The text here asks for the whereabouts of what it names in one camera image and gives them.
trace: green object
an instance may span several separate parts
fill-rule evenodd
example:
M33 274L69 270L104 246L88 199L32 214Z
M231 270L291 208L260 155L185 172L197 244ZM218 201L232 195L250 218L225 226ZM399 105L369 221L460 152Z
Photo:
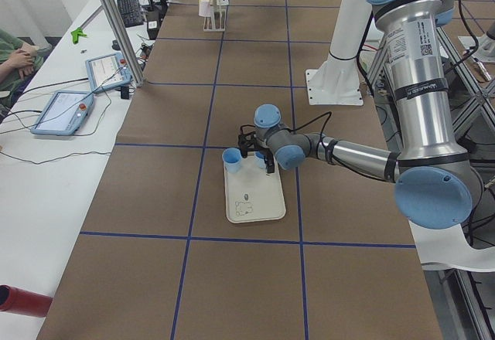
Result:
M4 63L9 58L10 54L17 49L20 49L22 44L24 44L24 42L21 39L9 35L7 32L0 29L0 64ZM43 65L43 58L36 56L33 59L33 67L34 70L37 71ZM3 81L0 81L0 91L10 91L12 95L12 92L16 91L22 82L23 80L21 80L19 71L14 70ZM0 99L0 104L10 107L11 95Z
M73 44L77 44L79 42L80 37L87 37L87 35L83 32L83 29L81 27L77 27L70 34L72 35Z

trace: brown table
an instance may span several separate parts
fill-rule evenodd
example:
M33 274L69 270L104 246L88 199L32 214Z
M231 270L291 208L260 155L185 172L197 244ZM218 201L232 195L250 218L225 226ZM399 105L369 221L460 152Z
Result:
M225 216L221 152L255 108L328 110L304 72L340 0L231 0L224 34L175 1L38 339L441 339L393 185L309 160L282 220ZM385 148L372 99L331 110L328 134Z

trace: person's hand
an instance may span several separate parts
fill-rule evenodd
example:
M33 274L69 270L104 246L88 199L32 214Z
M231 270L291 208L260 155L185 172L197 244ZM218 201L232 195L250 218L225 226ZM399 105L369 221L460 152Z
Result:
M26 68L32 67L32 57L29 53L24 50L17 49L15 52L11 53L9 58L4 62L7 63L12 68Z
M19 68L19 76L21 77L21 80L24 80L24 77L29 76L34 72L34 67L33 66L27 66L24 68Z

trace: cup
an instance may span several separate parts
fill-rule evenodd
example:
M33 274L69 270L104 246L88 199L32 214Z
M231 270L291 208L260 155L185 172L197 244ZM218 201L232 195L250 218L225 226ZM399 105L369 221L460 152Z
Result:
M265 155L263 155L261 152L256 151L254 153L254 159L256 160L256 165L259 168L266 168Z
M227 148L222 154L222 160L224 160L225 169L235 174L241 169L241 151L238 148Z
M46 317L52 304L49 296L24 291L17 287L0 286L0 311L32 317Z

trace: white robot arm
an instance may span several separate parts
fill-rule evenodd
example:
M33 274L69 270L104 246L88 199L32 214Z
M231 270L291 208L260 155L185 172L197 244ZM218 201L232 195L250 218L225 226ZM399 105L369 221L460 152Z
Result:
M240 136L243 155L262 150L284 168L306 157L361 175L395 182L398 208L413 223L444 229L464 222L478 204L483 183L456 143L435 28L446 24L454 0L366 0L384 32L404 150L393 154L319 134L295 134L278 108L259 107L255 132Z

